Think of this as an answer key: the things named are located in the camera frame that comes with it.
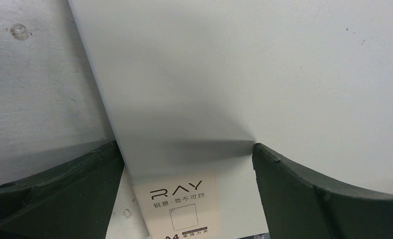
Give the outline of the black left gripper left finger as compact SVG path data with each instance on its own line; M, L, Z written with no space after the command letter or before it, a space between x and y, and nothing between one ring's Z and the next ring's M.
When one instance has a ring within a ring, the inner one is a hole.
M0 239L103 239L124 161L115 141L0 185Z

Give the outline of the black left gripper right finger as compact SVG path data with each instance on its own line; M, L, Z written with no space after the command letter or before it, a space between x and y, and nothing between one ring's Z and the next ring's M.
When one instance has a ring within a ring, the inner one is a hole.
M253 146L272 239L393 239L393 194L350 185Z

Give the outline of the white folder with black inside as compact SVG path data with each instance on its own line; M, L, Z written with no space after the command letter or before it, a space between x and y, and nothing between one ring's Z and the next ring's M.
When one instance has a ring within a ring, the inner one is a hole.
M153 239L268 233L261 143L393 194L393 0L72 0Z

